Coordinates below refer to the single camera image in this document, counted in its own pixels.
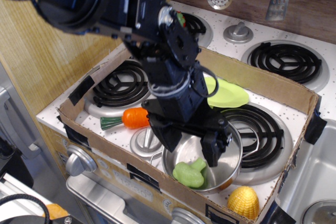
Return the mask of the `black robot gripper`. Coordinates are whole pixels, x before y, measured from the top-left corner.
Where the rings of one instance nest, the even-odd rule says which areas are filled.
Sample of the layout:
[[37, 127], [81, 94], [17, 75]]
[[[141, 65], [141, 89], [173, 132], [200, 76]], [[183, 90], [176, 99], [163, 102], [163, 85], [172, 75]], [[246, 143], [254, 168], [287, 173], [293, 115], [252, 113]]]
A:
[[144, 58], [141, 65], [155, 99], [143, 104], [150, 126], [162, 145], [173, 152], [182, 133], [201, 138], [209, 167], [216, 167], [228, 146], [228, 122], [207, 103], [209, 96], [199, 61], [182, 66], [171, 59]]

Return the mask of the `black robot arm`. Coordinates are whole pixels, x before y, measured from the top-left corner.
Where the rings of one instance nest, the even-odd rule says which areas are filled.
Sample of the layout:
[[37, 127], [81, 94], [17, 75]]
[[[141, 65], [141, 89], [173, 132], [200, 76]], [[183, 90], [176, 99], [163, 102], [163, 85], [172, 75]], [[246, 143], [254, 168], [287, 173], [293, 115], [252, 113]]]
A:
[[209, 107], [197, 39], [166, 0], [14, 1], [31, 1], [47, 23], [66, 33], [121, 39], [148, 77], [154, 99], [142, 106], [160, 142], [173, 151], [182, 133], [198, 136], [208, 165], [217, 166], [229, 145], [228, 122]]

